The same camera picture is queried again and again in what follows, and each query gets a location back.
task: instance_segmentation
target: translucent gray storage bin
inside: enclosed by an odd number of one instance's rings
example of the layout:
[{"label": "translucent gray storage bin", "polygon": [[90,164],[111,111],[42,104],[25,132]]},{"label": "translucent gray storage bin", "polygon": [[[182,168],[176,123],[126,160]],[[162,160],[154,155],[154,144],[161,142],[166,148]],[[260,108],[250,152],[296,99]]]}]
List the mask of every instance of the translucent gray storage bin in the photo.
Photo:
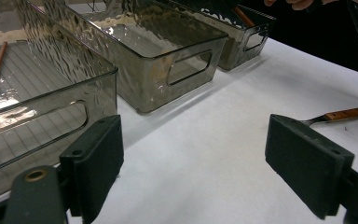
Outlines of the translucent gray storage bin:
[{"label": "translucent gray storage bin", "polygon": [[27,1],[0,1],[0,194],[117,113],[117,67]]},{"label": "translucent gray storage bin", "polygon": [[54,20],[117,64],[117,94],[139,113],[211,81],[227,37],[152,0],[112,0],[106,10],[86,14],[62,0],[44,3]]},{"label": "translucent gray storage bin", "polygon": [[231,70],[258,56],[269,37],[275,18],[248,7],[238,6],[255,26],[247,26],[239,16],[225,4],[225,0],[159,0],[164,5],[177,9],[228,33],[228,40],[219,61],[219,67]]}]

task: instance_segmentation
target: white table surface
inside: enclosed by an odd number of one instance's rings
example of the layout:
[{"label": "white table surface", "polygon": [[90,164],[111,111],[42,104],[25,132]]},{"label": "white table surface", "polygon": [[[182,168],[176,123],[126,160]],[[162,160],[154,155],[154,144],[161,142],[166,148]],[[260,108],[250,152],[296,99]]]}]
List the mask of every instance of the white table surface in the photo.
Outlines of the white table surface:
[{"label": "white table surface", "polygon": [[[150,115],[119,99],[125,160],[94,223],[342,223],[342,206],[326,220],[312,214],[264,152],[270,114],[311,119],[354,107],[357,72],[272,39]],[[358,119],[312,127],[354,153],[358,171]]]}]

